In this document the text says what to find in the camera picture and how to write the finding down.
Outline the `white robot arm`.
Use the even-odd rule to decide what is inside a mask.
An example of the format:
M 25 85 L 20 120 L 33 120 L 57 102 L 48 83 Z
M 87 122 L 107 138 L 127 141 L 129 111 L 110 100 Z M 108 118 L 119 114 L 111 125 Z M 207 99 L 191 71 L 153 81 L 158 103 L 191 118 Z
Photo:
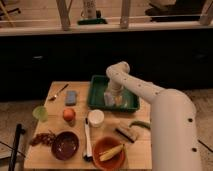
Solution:
M 109 66 L 109 91 L 124 87 L 150 104 L 152 171 L 202 171 L 193 102 L 182 91 L 146 82 L 129 71 L 124 61 Z

